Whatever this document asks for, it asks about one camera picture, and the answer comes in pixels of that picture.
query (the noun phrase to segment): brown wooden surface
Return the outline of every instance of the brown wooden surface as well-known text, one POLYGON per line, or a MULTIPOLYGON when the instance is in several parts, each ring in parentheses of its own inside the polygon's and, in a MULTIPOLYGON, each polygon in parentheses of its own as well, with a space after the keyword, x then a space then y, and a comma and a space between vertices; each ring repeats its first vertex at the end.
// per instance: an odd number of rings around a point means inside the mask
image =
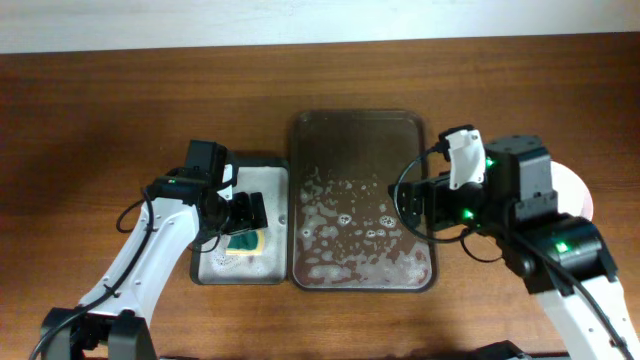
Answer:
MULTIPOLYGON (((49 309, 95 284, 126 240, 115 218, 189 139, 286 156, 293 115, 320 108, 410 109, 430 140, 463 123, 540 135, 590 187, 640 328, 638 34, 2 55, 2 358, 25 358, 49 309)), ((159 354, 201 358, 564 348, 503 265, 439 255, 438 284, 416 295, 196 286, 185 252, 151 333, 159 354)))

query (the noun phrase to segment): green indicator light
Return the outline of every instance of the green indicator light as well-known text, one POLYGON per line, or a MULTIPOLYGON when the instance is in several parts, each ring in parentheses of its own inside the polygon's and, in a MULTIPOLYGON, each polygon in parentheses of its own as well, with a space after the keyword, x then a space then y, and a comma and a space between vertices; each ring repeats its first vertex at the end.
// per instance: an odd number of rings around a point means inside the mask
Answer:
POLYGON ((567 246, 567 244, 563 243, 563 242, 559 242, 556 244, 556 250, 558 250, 558 252, 560 254, 565 253, 567 251, 569 251, 569 246, 567 246))
POLYGON ((472 220, 474 217, 473 213, 469 209, 464 209, 462 211, 462 218, 465 220, 472 220))

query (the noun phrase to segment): white wall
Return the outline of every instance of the white wall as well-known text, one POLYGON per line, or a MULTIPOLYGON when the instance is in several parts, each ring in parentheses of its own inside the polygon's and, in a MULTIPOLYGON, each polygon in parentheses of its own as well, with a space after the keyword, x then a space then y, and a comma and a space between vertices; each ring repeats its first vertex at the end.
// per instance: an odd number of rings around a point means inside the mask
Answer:
POLYGON ((0 0, 0 53, 638 30, 639 0, 0 0))

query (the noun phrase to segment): robotic arm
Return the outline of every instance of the robotic arm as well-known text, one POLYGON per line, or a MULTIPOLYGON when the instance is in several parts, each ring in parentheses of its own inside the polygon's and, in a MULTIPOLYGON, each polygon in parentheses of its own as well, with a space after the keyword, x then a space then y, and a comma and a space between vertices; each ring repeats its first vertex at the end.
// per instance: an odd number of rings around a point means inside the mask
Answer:
POLYGON ((573 359, 640 359, 613 258, 590 221, 558 213, 551 157, 540 139, 511 136, 483 145, 469 125, 439 138, 428 153, 443 153, 451 172, 403 183, 423 155, 389 188, 401 223, 415 233, 424 214, 432 231, 467 227, 448 240, 470 233, 494 237, 505 264, 524 280, 573 359))
POLYGON ((157 359, 148 326, 158 297, 184 249, 225 234, 267 227, 261 193, 235 193, 238 168, 221 145, 191 141, 184 167, 158 177, 131 236, 75 309, 45 318, 31 358, 84 359, 107 342, 110 359, 157 359))

